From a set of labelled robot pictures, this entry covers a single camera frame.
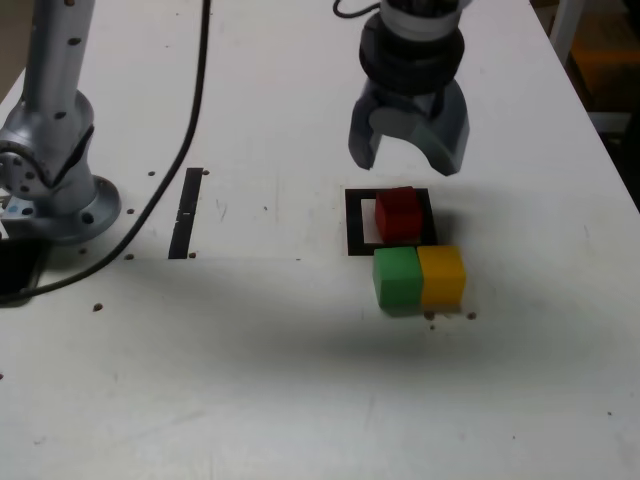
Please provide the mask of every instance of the table surface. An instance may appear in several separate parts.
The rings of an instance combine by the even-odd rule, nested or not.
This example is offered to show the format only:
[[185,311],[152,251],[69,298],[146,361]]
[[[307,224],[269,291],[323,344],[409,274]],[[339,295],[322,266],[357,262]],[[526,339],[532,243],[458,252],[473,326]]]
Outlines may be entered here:
[[[181,171],[135,260],[0,310],[2,479],[638,478],[638,213],[530,5],[463,15],[471,135],[445,179],[400,141],[371,172],[352,162],[364,19],[330,4],[214,2],[186,162],[211,171],[196,259],[167,260]],[[197,0],[97,2],[90,162],[124,209],[182,140],[199,15]],[[407,184],[430,189],[468,269],[463,313],[435,330],[381,313],[371,258],[346,256],[344,188]],[[86,255],[59,249],[43,281],[135,215]]]

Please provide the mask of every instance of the black tape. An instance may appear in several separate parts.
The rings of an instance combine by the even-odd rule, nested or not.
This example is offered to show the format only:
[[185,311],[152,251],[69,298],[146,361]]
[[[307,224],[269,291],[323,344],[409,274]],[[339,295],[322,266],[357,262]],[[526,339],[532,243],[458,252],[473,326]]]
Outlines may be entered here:
[[178,207],[178,216],[173,227],[173,236],[169,247],[169,260],[185,259],[189,255],[189,243],[191,242],[191,232],[196,217],[196,208],[198,207],[202,172],[202,168],[187,168]]

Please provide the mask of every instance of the robotic arm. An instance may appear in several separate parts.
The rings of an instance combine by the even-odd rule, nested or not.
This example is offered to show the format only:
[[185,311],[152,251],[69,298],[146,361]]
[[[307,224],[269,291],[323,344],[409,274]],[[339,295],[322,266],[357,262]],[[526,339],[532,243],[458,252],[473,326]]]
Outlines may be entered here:
[[[443,175],[459,171],[469,127],[453,78],[464,51],[458,22],[470,1],[382,0],[367,22],[360,62],[369,80],[349,135],[360,167],[373,166],[388,135],[417,146]],[[35,0],[23,94],[0,129],[0,186],[13,195],[1,221],[12,238],[80,243],[120,212],[115,186],[87,163],[93,109],[78,80],[94,4]]]
[[382,135],[418,147],[434,170],[457,173],[469,135],[454,80],[464,53],[458,29],[471,0],[382,0],[364,27],[360,63],[369,77],[353,111],[349,150],[373,167]]
[[116,188],[93,177],[87,151],[93,108],[78,80],[95,0],[36,0],[20,101],[0,130],[2,215],[12,238],[74,244],[120,213]]

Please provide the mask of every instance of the red cube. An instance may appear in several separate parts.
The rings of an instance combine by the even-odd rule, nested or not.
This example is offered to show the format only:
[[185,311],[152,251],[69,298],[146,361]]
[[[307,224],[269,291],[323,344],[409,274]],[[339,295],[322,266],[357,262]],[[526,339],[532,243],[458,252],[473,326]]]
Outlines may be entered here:
[[376,225],[384,243],[420,238],[422,208],[413,187],[393,188],[376,195]]

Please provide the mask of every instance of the yellow cube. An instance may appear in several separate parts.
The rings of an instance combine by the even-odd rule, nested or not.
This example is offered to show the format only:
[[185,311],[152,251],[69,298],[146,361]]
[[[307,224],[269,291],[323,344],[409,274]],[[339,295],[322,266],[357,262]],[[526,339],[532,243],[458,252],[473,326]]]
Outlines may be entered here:
[[418,247],[424,277],[422,305],[451,308],[462,302],[467,281],[458,247]]

